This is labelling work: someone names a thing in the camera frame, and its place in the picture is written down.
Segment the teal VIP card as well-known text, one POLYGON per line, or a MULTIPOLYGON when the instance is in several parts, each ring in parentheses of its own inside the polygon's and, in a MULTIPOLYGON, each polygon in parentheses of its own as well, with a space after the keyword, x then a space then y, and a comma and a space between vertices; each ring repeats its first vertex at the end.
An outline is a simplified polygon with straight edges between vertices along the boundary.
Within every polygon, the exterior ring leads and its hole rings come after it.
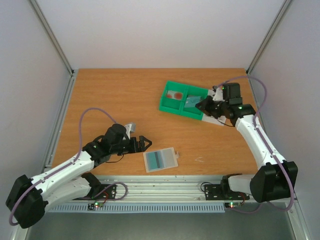
POLYGON ((151 171, 164 169, 164 161, 160 151, 147 152, 145 154, 147 169, 151 171))
POLYGON ((201 100, 201 96, 189 95, 186 98, 183 110, 186 112, 197 110, 196 104, 198 104, 201 100))

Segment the white card holder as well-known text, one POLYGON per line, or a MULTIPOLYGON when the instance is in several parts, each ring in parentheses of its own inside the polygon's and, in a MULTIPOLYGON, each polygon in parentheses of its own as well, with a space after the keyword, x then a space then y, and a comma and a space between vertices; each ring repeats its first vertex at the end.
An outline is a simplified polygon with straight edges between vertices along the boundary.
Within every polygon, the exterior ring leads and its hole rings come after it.
POLYGON ((156 150, 156 151, 160 151, 162 154, 164 169, 149 171, 148 167, 147 167, 147 160, 146 160, 146 153, 149 153, 149 152, 144 152, 143 159, 144 159, 144 164, 145 164, 145 170, 147 173, 161 171, 161 170, 170 169, 170 168, 175 168, 178 166, 178 158, 180 157, 180 155, 178 152, 175 152, 175 149, 173 147, 164 148, 164 149, 156 150))

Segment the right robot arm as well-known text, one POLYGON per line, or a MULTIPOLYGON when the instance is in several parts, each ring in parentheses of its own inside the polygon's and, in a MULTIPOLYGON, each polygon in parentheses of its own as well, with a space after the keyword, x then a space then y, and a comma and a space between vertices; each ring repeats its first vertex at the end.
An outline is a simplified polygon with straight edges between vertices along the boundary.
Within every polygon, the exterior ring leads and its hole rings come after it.
POLYGON ((251 104, 244 104, 238 83, 222 85, 222 100, 208 95, 195 107, 208 117, 225 117, 242 135, 257 165, 253 176, 235 173, 223 176, 220 191, 225 198, 238 192, 251 195, 258 203, 294 199, 298 167, 286 161, 271 143, 251 104))

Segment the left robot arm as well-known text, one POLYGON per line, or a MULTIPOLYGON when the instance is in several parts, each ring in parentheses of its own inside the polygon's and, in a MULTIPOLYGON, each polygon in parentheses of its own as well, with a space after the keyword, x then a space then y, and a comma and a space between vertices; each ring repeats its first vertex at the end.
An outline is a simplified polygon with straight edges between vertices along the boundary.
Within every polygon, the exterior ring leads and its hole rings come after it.
POLYGON ((134 123, 115 123, 60 165, 31 178, 25 174, 18 177, 5 202, 10 210, 9 224, 27 229, 59 204, 96 199, 102 193, 101 183, 91 170, 108 162, 112 155, 143 153, 152 145, 143 135, 130 136, 135 127, 134 123))

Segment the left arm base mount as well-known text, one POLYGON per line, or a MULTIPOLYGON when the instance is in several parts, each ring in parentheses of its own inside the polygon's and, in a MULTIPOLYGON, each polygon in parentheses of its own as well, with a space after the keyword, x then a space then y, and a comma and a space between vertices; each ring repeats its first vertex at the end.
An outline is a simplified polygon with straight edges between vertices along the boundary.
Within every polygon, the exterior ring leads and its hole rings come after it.
POLYGON ((75 200, 84 201, 84 200, 104 200, 106 197, 108 200, 114 200, 116 198, 117 193, 117 185, 116 184, 102 184, 98 192, 101 192, 98 196, 90 197, 89 195, 85 197, 78 197, 75 200))

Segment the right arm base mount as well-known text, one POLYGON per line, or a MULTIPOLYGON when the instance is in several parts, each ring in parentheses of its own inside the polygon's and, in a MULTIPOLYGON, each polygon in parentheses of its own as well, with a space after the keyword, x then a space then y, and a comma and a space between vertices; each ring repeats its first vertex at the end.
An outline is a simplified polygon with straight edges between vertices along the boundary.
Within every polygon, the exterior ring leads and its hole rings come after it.
POLYGON ((247 201, 250 199, 248 194, 225 190, 220 184, 205 184, 204 195, 206 201, 247 201))

